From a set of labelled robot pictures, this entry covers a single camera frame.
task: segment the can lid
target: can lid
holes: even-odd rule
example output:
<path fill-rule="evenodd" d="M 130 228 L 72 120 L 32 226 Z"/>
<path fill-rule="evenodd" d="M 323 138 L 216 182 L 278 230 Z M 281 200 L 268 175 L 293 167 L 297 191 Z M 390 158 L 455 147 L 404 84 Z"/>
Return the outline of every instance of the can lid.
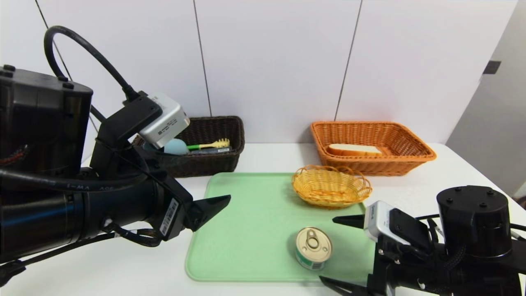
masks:
<path fill-rule="evenodd" d="M 296 247 L 312 262 L 327 261 L 332 254 L 332 243 L 329 237 L 314 227 L 303 228 L 298 232 Z"/>

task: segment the wicker basket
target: wicker basket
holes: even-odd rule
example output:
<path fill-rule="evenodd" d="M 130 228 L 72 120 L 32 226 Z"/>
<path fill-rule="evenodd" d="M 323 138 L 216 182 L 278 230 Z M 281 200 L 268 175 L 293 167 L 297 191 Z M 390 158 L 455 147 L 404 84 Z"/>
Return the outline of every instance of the wicker basket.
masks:
<path fill-rule="evenodd" d="M 310 126 L 323 165 L 348 166 L 364 175 L 402 176 L 437 158 L 431 148 L 407 127 L 393 122 L 320 121 Z M 337 156 L 330 144 L 371 145 L 382 156 Z"/>
<path fill-rule="evenodd" d="M 172 177 L 210 176 L 220 172 L 233 172 L 239 155 L 245 147 L 243 121 L 237 116 L 216 116 L 190 118 L 190 126 L 176 138 L 187 145 L 207 144 L 218 139 L 230 140 L 232 150 L 219 154 L 172 155 L 151 151 L 168 174 Z M 142 145 L 144 140 L 137 136 L 133 144 Z"/>
<path fill-rule="evenodd" d="M 372 191 L 369 180 L 345 166 L 307 165 L 292 176 L 292 187 L 307 203 L 328 209 L 362 202 Z"/>

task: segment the plastic tray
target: plastic tray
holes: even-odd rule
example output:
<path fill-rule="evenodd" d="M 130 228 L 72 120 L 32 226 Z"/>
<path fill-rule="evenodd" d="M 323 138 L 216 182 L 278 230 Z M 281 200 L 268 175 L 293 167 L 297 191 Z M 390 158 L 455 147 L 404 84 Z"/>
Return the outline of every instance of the plastic tray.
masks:
<path fill-rule="evenodd" d="M 205 197 L 231 194 L 230 204 L 192 238 L 186 272 L 196 281 L 319 282 L 319 275 L 365 283 L 372 273 L 375 244 L 363 230 L 332 218 L 363 214 L 363 205 L 326 210 L 305 203 L 293 191 L 291 173 L 220 173 Z M 333 253 L 321 271 L 295 257 L 298 231 L 323 230 Z"/>

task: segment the dark brown wicker basket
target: dark brown wicker basket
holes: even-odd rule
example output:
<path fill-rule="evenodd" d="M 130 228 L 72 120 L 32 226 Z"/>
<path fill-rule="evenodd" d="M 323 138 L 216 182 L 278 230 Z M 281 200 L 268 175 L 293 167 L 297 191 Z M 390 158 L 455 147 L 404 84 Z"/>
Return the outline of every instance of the dark brown wicker basket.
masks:
<path fill-rule="evenodd" d="M 222 138 L 230 140 L 232 150 L 219 154 L 171 155 L 151 151 L 172 177 L 210 176 L 220 172 L 233 172 L 239 155 L 245 147 L 243 121 L 237 116 L 190 118 L 190 126 L 176 138 L 186 145 L 208 144 Z M 144 140 L 137 136 L 133 144 L 140 146 Z"/>

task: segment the small yellow wicker basket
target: small yellow wicker basket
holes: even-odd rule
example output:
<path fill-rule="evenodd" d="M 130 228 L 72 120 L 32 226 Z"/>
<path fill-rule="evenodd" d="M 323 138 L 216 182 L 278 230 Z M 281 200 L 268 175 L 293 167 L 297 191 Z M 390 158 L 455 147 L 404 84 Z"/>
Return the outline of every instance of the small yellow wicker basket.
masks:
<path fill-rule="evenodd" d="M 345 166 L 307 165 L 292 176 L 292 187 L 307 203 L 329 209 L 362 202 L 372 192 L 369 180 Z"/>

